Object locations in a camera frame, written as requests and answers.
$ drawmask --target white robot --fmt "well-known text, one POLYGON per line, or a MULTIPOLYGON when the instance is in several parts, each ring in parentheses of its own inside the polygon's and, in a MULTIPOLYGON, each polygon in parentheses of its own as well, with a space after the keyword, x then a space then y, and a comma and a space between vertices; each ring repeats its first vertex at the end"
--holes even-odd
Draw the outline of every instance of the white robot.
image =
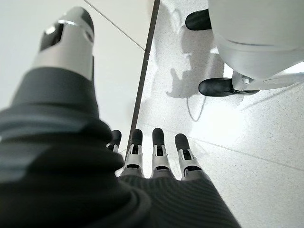
POLYGON ((201 82, 203 95, 250 95, 303 81, 303 0, 208 2, 209 9, 190 14, 186 26, 212 28, 219 55, 234 73, 201 82))

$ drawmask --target dark floor strip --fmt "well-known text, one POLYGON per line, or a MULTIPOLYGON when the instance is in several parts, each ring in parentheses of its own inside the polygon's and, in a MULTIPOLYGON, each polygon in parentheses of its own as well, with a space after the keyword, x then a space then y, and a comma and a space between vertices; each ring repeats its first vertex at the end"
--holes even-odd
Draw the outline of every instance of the dark floor strip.
POLYGON ((136 96, 136 101, 135 101, 135 108, 134 108, 131 130, 130 130, 130 135, 129 135, 128 148, 131 145, 132 132, 136 129, 136 125, 137 125, 138 113, 139 113, 139 108, 141 106, 141 100, 142 100, 142 95, 143 95, 143 85, 144 85, 144 80, 146 78, 148 60, 149 60, 149 55, 150 55, 150 50, 151 50, 151 45, 152 45, 159 6, 160 6, 160 0, 155 0, 154 6, 153 6, 153 11, 152 11, 149 33, 148 33, 146 50, 145 50, 144 56, 143 56, 142 71, 141 71, 141 77, 139 79, 139 85, 138 85, 137 96, 136 96))

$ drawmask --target black wheel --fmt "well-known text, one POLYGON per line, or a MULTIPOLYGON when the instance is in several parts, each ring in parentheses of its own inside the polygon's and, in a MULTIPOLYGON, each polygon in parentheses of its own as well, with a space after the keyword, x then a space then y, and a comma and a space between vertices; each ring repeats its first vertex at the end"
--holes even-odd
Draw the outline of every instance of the black wheel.
POLYGON ((190 30, 207 30, 211 29, 209 9, 196 11, 187 16, 185 21, 187 29, 190 30))
POLYGON ((252 95, 259 90, 235 90, 232 85, 232 79, 210 78, 199 84, 199 92, 205 96, 229 96, 229 95, 252 95))

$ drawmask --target black fingertip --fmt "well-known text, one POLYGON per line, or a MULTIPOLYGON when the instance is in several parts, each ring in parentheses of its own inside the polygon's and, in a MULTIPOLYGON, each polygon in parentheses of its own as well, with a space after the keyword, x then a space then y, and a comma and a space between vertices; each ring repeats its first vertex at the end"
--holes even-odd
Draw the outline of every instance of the black fingertip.
POLYGON ((143 133, 139 129, 135 129, 132 133, 132 141, 131 144, 134 144, 134 146, 141 145, 143 142, 143 133))
POLYGON ((122 133, 119 130, 112 131, 112 141, 110 145, 117 145, 119 147, 120 141, 122 139, 122 133))
POLYGON ((161 128, 155 128, 152 133, 153 146, 161 147, 165 144, 165 137, 161 128))
POLYGON ((177 151, 190 149, 187 137, 181 133, 175 136, 175 145, 177 151))

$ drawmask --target floor tile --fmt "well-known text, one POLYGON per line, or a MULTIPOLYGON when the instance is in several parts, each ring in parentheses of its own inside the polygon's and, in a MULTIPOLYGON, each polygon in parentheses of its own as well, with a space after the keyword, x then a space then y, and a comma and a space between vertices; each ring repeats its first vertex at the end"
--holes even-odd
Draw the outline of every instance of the floor tile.
POLYGON ((95 89, 100 118, 122 132, 120 151, 127 148, 144 51, 82 0, 4 4, 0 18, 0 109, 9 105, 23 74, 38 51, 44 29, 74 6, 87 9, 95 25, 95 89))
POLYGON ((138 121, 304 170, 303 84, 251 96, 199 94, 202 80, 229 74, 212 31, 184 26, 200 7, 161 1, 138 121))
POLYGON ((109 21, 146 48, 154 0, 87 0, 109 21))
MULTIPOLYGON (((152 131, 143 132, 143 172, 152 172, 152 131)), ((172 171, 181 179, 174 144, 176 133, 164 131, 172 171)), ((188 138, 190 147, 220 195, 244 228, 301 227, 304 223, 304 172, 188 138)))
POLYGON ((95 24, 95 91, 99 116, 112 130, 122 132, 121 152, 128 144, 144 51, 84 4, 95 24))

